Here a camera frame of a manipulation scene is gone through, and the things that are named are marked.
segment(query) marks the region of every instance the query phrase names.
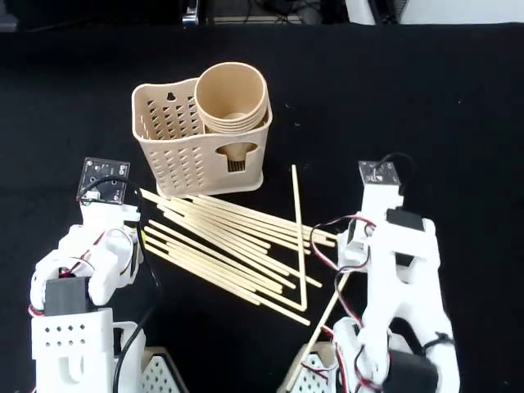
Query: plastic basket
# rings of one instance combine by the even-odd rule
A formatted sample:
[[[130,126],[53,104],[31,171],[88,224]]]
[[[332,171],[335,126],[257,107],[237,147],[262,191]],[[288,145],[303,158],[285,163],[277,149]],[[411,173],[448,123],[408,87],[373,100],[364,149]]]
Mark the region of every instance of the plastic basket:
[[[197,79],[141,84],[132,95],[133,135],[140,143],[164,197],[252,191],[263,181],[262,163],[270,105],[257,129],[239,134],[205,133],[193,92]],[[228,161],[220,148],[248,142],[245,161]]]

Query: circuit board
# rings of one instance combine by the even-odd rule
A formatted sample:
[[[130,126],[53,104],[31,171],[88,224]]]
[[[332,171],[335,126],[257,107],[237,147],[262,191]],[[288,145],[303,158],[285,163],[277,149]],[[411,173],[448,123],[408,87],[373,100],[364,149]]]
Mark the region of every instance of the circuit board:
[[[79,198],[80,192],[85,187],[100,178],[111,175],[127,178],[129,176],[129,166],[129,162],[87,157],[84,160],[84,167],[82,168],[82,174],[80,176],[79,190],[76,194],[77,198]],[[98,198],[93,199],[90,196],[84,196],[83,199],[121,205],[124,203],[125,188],[125,183],[112,180],[98,184],[98,186],[93,189],[100,192]]]

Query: bamboo skewer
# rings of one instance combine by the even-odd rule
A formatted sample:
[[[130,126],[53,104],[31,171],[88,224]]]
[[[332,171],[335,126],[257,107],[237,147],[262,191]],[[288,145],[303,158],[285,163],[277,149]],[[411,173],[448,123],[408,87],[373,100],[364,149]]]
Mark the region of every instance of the bamboo skewer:
[[[240,215],[246,215],[248,217],[253,217],[255,219],[257,219],[258,217],[258,220],[275,223],[275,225],[283,227],[283,228],[294,229],[296,226],[296,223],[293,223],[292,221],[288,219],[283,219],[281,217],[276,217],[274,215],[268,215],[266,213],[262,213],[257,210],[249,209],[244,206],[235,205],[231,202],[222,201],[221,199],[213,198],[212,196],[199,195],[198,197],[206,201],[212,201],[219,206],[223,206],[224,209],[225,207],[228,207],[229,209],[233,209],[235,212],[237,212]],[[304,225],[302,227],[302,230],[303,232],[305,232],[305,235],[307,237],[309,237],[309,233],[311,232],[311,229],[313,228],[307,225]],[[315,231],[315,233],[322,235],[328,239],[333,239],[333,240],[337,239],[337,235],[333,235],[332,233],[329,233],[329,232],[318,230],[318,231]]]
[[[167,244],[159,242],[158,240],[147,237],[147,242],[152,244],[153,246],[157,246],[158,248],[161,248],[164,251],[167,251],[168,254],[172,257],[174,257],[176,260],[180,260],[180,264],[183,265],[189,265],[190,267],[201,271],[203,273],[210,273],[215,276],[218,276],[220,278],[223,278],[224,280],[228,280],[229,282],[238,285],[239,287],[245,288],[248,291],[254,292],[255,287],[252,285],[251,282],[247,281],[244,278],[241,278],[239,276],[235,276],[232,272],[223,269],[220,266],[210,266],[202,263],[198,259],[194,258],[191,255],[185,255],[183,253],[175,251],[173,248],[169,247]]]
[[[250,265],[251,267],[257,269],[258,271],[266,274],[267,276],[271,277],[273,280],[275,280],[277,282],[280,282],[281,284],[285,285],[286,287],[290,287],[291,289],[295,289],[296,288],[295,284],[293,284],[292,282],[286,280],[285,278],[282,278],[281,276],[276,274],[274,271],[271,271],[271,270],[267,269],[263,265],[256,263],[254,260],[246,258],[242,254],[242,252],[237,252],[233,248],[231,248],[228,245],[222,243],[218,238],[213,238],[211,236],[208,236],[203,231],[200,231],[199,229],[196,229],[196,228],[188,225],[187,223],[185,223],[182,220],[182,217],[177,216],[175,213],[173,213],[173,212],[171,212],[169,210],[165,210],[164,211],[164,217],[166,217],[167,219],[169,219],[169,220],[173,221],[174,223],[180,225],[181,227],[186,228],[187,230],[195,233],[197,236],[202,237],[203,239],[207,240],[208,242],[211,242],[211,243],[215,244],[218,248],[221,248],[222,250],[228,252],[229,254],[237,257],[242,262],[244,262],[244,263]]]
[[[213,223],[209,223],[209,221],[207,220],[195,218],[192,215],[186,215],[183,217],[183,219],[187,223],[191,223],[200,229],[212,232],[216,237],[220,237],[225,242],[234,244],[235,246],[242,248],[246,252],[256,252],[261,255],[268,254],[268,251],[265,248],[257,246],[256,244],[253,244],[241,237],[231,236],[231,233],[214,225]]]
[[[214,201],[202,199],[202,197],[203,196],[188,196],[188,198],[193,201],[193,204],[204,206],[205,208],[210,208],[212,209],[213,213],[216,215],[221,213],[221,215],[226,219],[234,220],[235,222],[238,222],[238,223],[246,223],[246,224],[250,224],[251,226],[256,226],[259,231],[261,231],[261,228],[264,228],[264,229],[268,229],[269,231],[271,231],[271,233],[269,234],[273,236],[276,236],[274,233],[281,233],[283,235],[288,235],[289,241],[291,242],[294,242],[296,240],[295,228],[289,228],[289,227],[284,228],[284,227],[278,226],[275,223],[263,221],[264,219],[266,219],[263,216],[264,213],[260,213],[261,216],[242,215],[242,213],[239,213],[237,209],[235,208],[232,208],[229,206],[223,206]],[[306,241],[305,246],[309,246],[308,241],[309,241],[310,231],[308,231],[307,229],[304,229],[305,226],[302,226],[302,228],[303,228],[302,238]],[[313,239],[316,243],[322,244],[324,246],[334,247],[336,245],[336,243],[326,240],[326,237],[322,234],[318,234],[317,231],[314,232]]]
[[[305,288],[305,259],[304,239],[302,239],[302,213],[300,211],[300,193],[298,190],[298,175],[296,165],[291,166],[291,177],[293,180],[293,201],[295,202],[296,239],[298,241],[298,270],[300,273],[300,306],[305,311],[308,308],[308,295]]]
[[[172,202],[175,202],[176,204],[179,201],[186,202],[184,200],[177,200],[177,201],[172,201]],[[262,227],[258,227],[257,229],[250,228],[247,225],[251,225],[251,224],[246,224],[242,222],[243,218],[241,216],[237,216],[233,218],[225,210],[220,210],[213,206],[204,207],[204,206],[201,206],[199,203],[190,203],[190,202],[186,202],[186,203],[191,205],[191,208],[193,208],[193,210],[191,211],[195,212],[194,214],[206,215],[207,219],[222,223],[223,225],[227,225],[231,228],[238,229],[239,231],[249,233],[260,239],[264,239],[264,240],[267,240],[268,242],[272,242],[280,246],[289,248],[290,250],[298,251],[298,246],[294,243],[296,242],[295,237],[290,237],[283,233],[274,232],[267,228],[262,228]],[[311,251],[304,250],[304,253],[309,255],[311,254]]]
[[[263,242],[260,239],[249,235],[248,233],[244,233],[242,231],[236,230],[233,227],[229,227],[228,225],[225,225],[222,222],[216,219],[213,219],[205,211],[195,209],[191,202],[187,202],[184,199],[172,200],[170,202],[171,202],[171,209],[179,212],[180,214],[184,216],[187,214],[196,215],[198,216],[199,219],[208,221],[210,224],[216,225],[217,227],[222,228],[224,231],[228,231],[230,233],[233,233],[239,237],[246,239],[249,242],[255,243],[256,245],[264,249],[269,249],[271,247],[269,243]]]
[[[165,240],[165,235],[162,235],[162,233],[159,233],[158,231],[155,231],[154,229],[149,228],[149,227],[146,227],[145,230],[146,230],[146,232],[150,233],[151,235],[156,236],[158,238],[161,238],[162,240]],[[166,245],[167,245],[167,247],[175,247],[172,243],[169,243],[169,242]],[[189,259],[191,259],[192,251],[186,251],[185,253],[182,252],[182,254],[184,256],[186,255]],[[218,260],[216,260],[214,258],[209,257],[209,259],[206,259],[204,256],[201,256],[198,259],[199,259],[200,262],[202,262],[204,265],[206,265],[208,267],[208,269],[213,269],[215,264],[217,264],[217,265],[221,264]],[[269,296],[269,297],[271,297],[271,298],[273,298],[275,300],[278,300],[278,301],[280,301],[281,303],[283,303],[285,305],[289,305],[290,307],[292,307],[294,309],[302,310],[301,309],[302,308],[301,304],[296,303],[293,300],[287,299],[285,296],[281,296],[278,293],[275,293],[274,291],[271,291],[267,287],[265,287],[263,285],[260,285],[257,282],[252,282],[251,284],[252,284],[252,287],[255,289],[255,291],[259,291],[261,293],[264,293],[265,295],[267,295],[267,296]]]
[[[277,262],[273,258],[267,255],[264,255],[264,254],[260,254],[259,252],[257,252],[254,249],[249,248],[248,246],[242,246],[229,237],[221,237],[217,233],[210,231],[209,228],[199,225],[193,219],[185,219],[179,216],[178,220],[184,222],[193,232],[195,232],[195,229],[196,229],[200,231],[201,233],[204,233],[207,237],[210,237],[211,239],[213,239],[213,242],[222,242],[227,247],[237,252],[243,253],[250,260],[254,260],[255,262],[262,264],[263,266],[265,266],[268,269],[271,269],[284,276],[288,276],[290,274],[289,272],[287,272],[285,268],[277,266],[279,262]]]
[[[268,291],[273,290],[272,287],[269,287],[268,284],[264,280],[260,280],[259,278],[253,277],[250,274],[242,271],[241,269],[238,269],[237,267],[233,267],[229,264],[225,264],[224,262],[221,262],[213,257],[210,257],[207,254],[200,252],[199,250],[195,250],[194,248],[185,246],[184,244],[177,242],[176,240],[170,238],[169,236],[164,235],[163,233],[156,231],[153,228],[145,227],[144,230],[148,234],[151,234],[154,237],[158,237],[159,239],[166,241],[166,245],[172,248],[172,250],[169,250],[170,254],[176,252],[178,254],[185,255],[189,259],[197,258],[200,262],[207,265],[208,268],[210,269],[214,269],[215,267],[220,267],[221,269],[227,270],[230,273],[237,274],[239,277],[249,281],[251,287],[253,287],[254,289],[256,289],[257,287],[264,287]],[[237,265],[238,267],[245,268],[241,264],[237,264]]]
[[[216,285],[217,287],[220,287],[224,289],[225,291],[228,291],[243,300],[249,301],[250,303],[254,305],[260,305],[260,302],[254,297],[254,294],[252,294],[249,291],[246,291],[245,289],[235,286],[233,284],[230,284],[229,282],[226,282],[225,280],[222,280],[215,275],[208,274],[208,273],[197,273],[195,269],[192,269],[191,267],[187,267],[186,265],[181,264],[180,261],[177,261],[172,256],[169,256],[165,254],[164,252],[156,249],[151,244],[145,245],[146,250],[152,252],[155,255],[158,255],[160,258],[163,258],[165,260],[168,260],[172,264],[176,264],[178,267],[187,270],[189,273],[195,274],[196,276],[206,280],[207,282],[210,282],[213,285]]]
[[[202,251],[206,252],[207,254],[214,256],[218,260],[222,260],[226,264],[230,264],[231,266],[236,267],[237,269],[242,270],[242,271],[252,275],[253,277],[258,278],[260,281],[265,282],[265,284],[268,286],[268,289],[271,289],[272,291],[276,291],[276,292],[282,292],[282,284],[279,284],[279,283],[277,283],[277,282],[275,282],[275,281],[265,277],[264,275],[262,275],[260,273],[257,273],[256,271],[247,268],[243,264],[239,264],[235,260],[232,260],[231,258],[228,258],[227,256],[222,255],[219,252],[217,252],[217,251],[215,251],[213,249],[210,249],[207,246],[204,246],[204,245],[200,244],[199,242],[195,242],[190,237],[184,236],[184,235],[182,235],[182,233],[178,233],[178,232],[174,231],[173,229],[171,229],[169,227],[166,227],[165,225],[159,224],[159,223],[157,223],[156,221],[154,221],[152,219],[149,220],[149,224],[154,226],[155,228],[160,229],[161,231],[164,231],[165,233],[168,233],[171,236],[174,236],[174,237],[180,239],[183,242],[186,242],[188,245],[194,246],[197,249],[202,250]],[[176,240],[174,240],[172,238],[169,238],[167,236],[165,236],[165,238],[163,240],[167,241],[167,239],[169,239],[169,242],[172,242],[173,244],[182,245],[182,243],[180,243],[180,242],[178,242],[178,241],[176,241]]]
[[[275,271],[277,273],[280,273],[281,275],[288,276],[288,275],[291,274],[291,275],[293,275],[295,277],[299,277],[300,276],[300,273],[297,270],[287,266],[286,264],[283,264],[282,262],[278,262],[277,260],[271,258],[270,256],[257,253],[256,251],[249,251],[245,247],[240,247],[239,248],[236,244],[232,244],[231,242],[229,242],[228,239],[220,239],[219,237],[215,236],[215,234],[210,232],[209,230],[207,230],[205,228],[202,228],[202,227],[198,227],[197,225],[195,225],[191,221],[184,220],[181,216],[177,215],[176,213],[174,213],[172,210],[169,210],[165,206],[157,205],[157,207],[160,210],[164,211],[164,215],[168,219],[171,219],[176,224],[179,224],[182,227],[185,226],[186,229],[194,232],[198,236],[203,237],[201,235],[201,234],[203,234],[205,237],[210,238],[211,242],[214,242],[217,245],[218,244],[222,244],[223,246],[225,246],[225,248],[223,248],[223,247],[221,247],[221,248],[223,248],[223,250],[226,250],[229,253],[231,253],[231,251],[236,251],[237,253],[242,253],[242,257],[247,258],[249,260],[253,260],[255,262],[258,262],[259,264],[262,264],[266,268],[272,269],[273,271]],[[314,279],[312,279],[310,277],[306,277],[305,281],[307,283],[317,287],[317,288],[321,288],[322,287],[322,284],[320,282],[318,282],[318,281],[316,281],[316,280],[314,280]]]
[[[349,277],[350,277],[349,273],[346,273],[342,276],[341,281],[338,283],[339,291],[342,291],[342,289],[344,289],[344,286],[346,285]],[[323,325],[326,324],[326,321],[328,320],[329,315],[331,315],[331,312],[333,311],[333,307],[335,307],[337,300],[338,300],[338,293],[337,291],[334,291],[333,295],[331,296],[331,299],[329,300],[329,303],[327,303],[326,309],[324,310],[322,316],[320,317],[320,320],[317,323],[317,327],[313,331],[313,335],[309,339],[304,352],[302,352],[302,358],[300,359],[300,362],[298,362],[298,364],[295,366],[295,369],[293,370],[293,373],[291,374],[291,377],[289,378],[289,381],[287,382],[286,391],[291,391],[291,389],[293,389],[293,386],[295,385],[295,381],[300,374],[302,363],[307,360],[307,357],[309,353],[311,352],[311,350],[313,349],[315,342],[317,342],[318,340],[318,336],[320,336],[321,328]]]
[[[158,205],[163,205],[163,206],[165,206],[165,207],[167,207],[167,208],[169,208],[171,210],[174,209],[174,204],[176,204],[177,202],[181,201],[180,199],[176,199],[174,201],[168,201],[165,198],[162,198],[161,196],[158,196],[158,195],[156,195],[156,194],[154,194],[152,192],[149,192],[148,190],[144,190],[143,188],[141,188],[140,191],[141,191],[142,196],[144,198],[146,198],[149,201],[154,202],[154,203],[156,203]],[[279,227],[279,226],[277,226],[275,224],[269,224],[269,223],[266,223],[264,221],[261,221],[261,218],[253,219],[253,218],[246,217],[244,215],[240,215],[238,213],[235,213],[235,211],[233,211],[233,214],[231,214],[232,211],[230,211],[230,208],[224,207],[224,206],[222,206],[220,204],[217,204],[214,201],[208,201],[208,200],[203,199],[201,197],[188,196],[188,198],[193,201],[194,205],[199,205],[199,206],[201,206],[203,208],[209,209],[209,211],[213,215],[219,215],[222,218],[227,219],[227,220],[234,220],[235,222],[240,223],[240,224],[242,224],[244,226],[246,226],[246,224],[249,224],[250,226],[256,226],[257,229],[260,230],[261,232],[264,232],[264,231],[262,231],[260,227],[268,229],[271,232],[267,233],[267,234],[269,234],[271,236],[274,236],[274,237],[279,237],[276,233],[285,234],[285,235],[287,235],[287,237],[280,237],[280,238],[282,240],[286,240],[288,242],[294,242],[296,240],[296,234],[295,234],[295,228],[294,227],[292,227],[292,228],[282,228],[282,227]],[[304,231],[305,232],[303,234],[303,238],[306,241],[308,241],[309,240],[309,232],[306,229],[304,229]],[[315,233],[314,233],[314,240],[315,240],[315,242],[317,242],[318,244],[321,244],[321,245],[324,245],[324,246],[330,246],[330,247],[334,247],[336,245],[334,242],[327,241],[325,236],[322,235],[322,233],[321,233],[322,231],[318,231],[318,232],[320,234],[317,233],[317,231],[315,231]]]
[[[162,243],[157,242],[154,239],[150,239],[149,237],[146,237],[146,242],[147,243],[157,244],[157,246],[163,246]],[[201,277],[201,278],[208,277],[208,278],[214,278],[215,279],[215,281],[210,281],[209,279],[204,278],[204,279],[206,279],[206,281],[210,281],[210,282],[212,282],[215,285],[217,283],[220,283],[220,284],[224,285],[224,289],[226,287],[230,287],[230,289],[233,289],[233,290],[236,289],[238,291],[238,293],[235,293],[235,295],[242,297],[242,299],[244,299],[244,300],[257,301],[257,302],[259,302],[259,304],[266,305],[270,309],[274,309],[275,311],[278,311],[280,314],[283,314],[283,315],[287,316],[288,318],[294,319],[297,322],[304,324],[305,326],[309,326],[310,325],[310,322],[307,319],[301,317],[300,315],[292,313],[288,309],[284,309],[282,306],[276,305],[272,301],[267,300],[264,297],[261,297],[259,295],[256,295],[255,293],[250,293],[250,292],[248,292],[244,288],[241,288],[239,286],[235,287],[230,282],[222,282],[224,280],[222,280],[221,278],[218,278],[216,275],[214,275],[212,273],[203,271],[200,267],[197,267],[197,266],[194,266],[194,265],[190,265],[190,264],[185,264],[184,262],[182,262],[180,260],[176,260],[172,256],[166,255],[165,253],[163,253],[161,251],[158,251],[155,247],[152,247],[150,244],[146,245],[146,249],[148,251],[151,251],[154,254],[158,255],[159,257],[164,258],[164,259],[168,260],[169,262],[171,262],[173,264],[176,264],[177,266],[181,267],[182,269],[186,269],[190,273],[198,272],[198,273],[194,273],[194,274],[199,276],[199,277]]]
[[[185,201],[183,199],[175,199],[175,200],[172,200],[171,203],[174,204],[173,209],[175,209],[176,211],[178,211],[178,207],[176,207],[176,206],[178,206],[178,204],[182,204],[183,208],[182,208],[182,206],[180,206],[180,209],[183,209],[183,210],[185,210],[187,212],[191,212],[192,215],[199,215],[199,216],[203,217],[204,219],[207,219],[209,221],[213,221],[213,224],[219,223],[220,227],[228,227],[228,228],[224,228],[224,229],[226,229],[228,231],[233,232],[232,229],[230,229],[230,228],[236,229],[237,231],[235,231],[233,233],[240,232],[240,233],[243,233],[246,236],[249,236],[249,235],[247,235],[249,233],[250,235],[253,235],[253,236],[250,236],[251,238],[255,238],[257,240],[258,239],[264,239],[264,240],[267,240],[268,242],[272,242],[272,243],[278,244],[280,246],[284,246],[286,248],[289,248],[290,250],[294,250],[294,251],[298,250],[298,246],[296,246],[293,243],[296,240],[295,238],[288,237],[288,236],[286,236],[286,235],[284,235],[282,233],[276,233],[276,232],[270,231],[270,230],[265,229],[265,228],[252,229],[252,228],[247,226],[247,225],[250,225],[250,224],[244,224],[244,223],[240,224],[238,222],[235,222],[234,219],[231,218],[231,215],[228,215],[227,212],[225,212],[226,214],[223,215],[220,212],[220,211],[224,212],[223,210],[215,209],[213,206],[204,207],[204,206],[201,206],[201,205],[199,205],[197,203],[187,202],[187,201]],[[311,251],[305,250],[305,253],[306,254],[310,254]]]

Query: stack of paper cups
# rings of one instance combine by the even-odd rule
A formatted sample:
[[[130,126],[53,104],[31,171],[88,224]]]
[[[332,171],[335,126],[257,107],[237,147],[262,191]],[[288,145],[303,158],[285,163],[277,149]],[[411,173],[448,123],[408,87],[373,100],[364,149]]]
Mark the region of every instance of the stack of paper cups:
[[[195,103],[206,132],[236,134],[261,126],[268,111],[268,87],[262,74],[247,64],[220,63],[196,82]],[[251,143],[232,143],[221,152],[231,161],[243,161]]]

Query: cup rim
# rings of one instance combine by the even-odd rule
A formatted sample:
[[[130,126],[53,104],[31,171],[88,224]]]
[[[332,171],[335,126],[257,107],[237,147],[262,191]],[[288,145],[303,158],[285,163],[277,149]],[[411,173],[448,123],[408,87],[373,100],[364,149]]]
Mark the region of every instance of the cup rim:
[[[198,102],[198,95],[197,95],[197,90],[198,90],[198,86],[202,80],[202,77],[204,75],[206,75],[208,72],[211,72],[213,69],[215,68],[218,68],[220,66],[230,66],[230,65],[235,65],[235,66],[243,66],[243,67],[246,67],[246,68],[249,68],[251,70],[253,70],[260,78],[260,80],[262,81],[262,97],[260,98],[260,101],[256,104],[256,107],[255,109],[253,109],[252,111],[250,111],[249,113],[247,113],[246,115],[244,115],[243,117],[241,118],[238,118],[238,119],[221,119],[219,117],[215,117],[215,116],[212,116],[210,115],[209,113],[207,113],[206,111],[204,111],[200,105],[200,103]],[[207,70],[205,70],[201,75],[200,77],[198,78],[198,80],[196,81],[196,84],[195,84],[195,91],[193,93],[193,96],[195,97],[195,104],[196,104],[196,109],[200,112],[200,113],[203,113],[205,117],[208,117],[210,120],[214,120],[214,121],[218,121],[220,123],[224,122],[224,125],[226,124],[235,124],[237,123],[239,120],[246,120],[246,119],[249,119],[250,117],[252,117],[253,115],[256,114],[257,111],[260,110],[260,107],[264,105],[264,100],[267,99],[267,96],[268,96],[268,85],[266,84],[266,81],[265,81],[265,78],[264,76],[262,75],[262,73],[260,71],[258,71],[254,66],[252,65],[249,65],[249,64],[246,64],[246,63],[241,63],[240,61],[225,61],[223,63],[219,63],[219,64],[215,64],[213,66],[211,66],[210,68],[208,68]]]

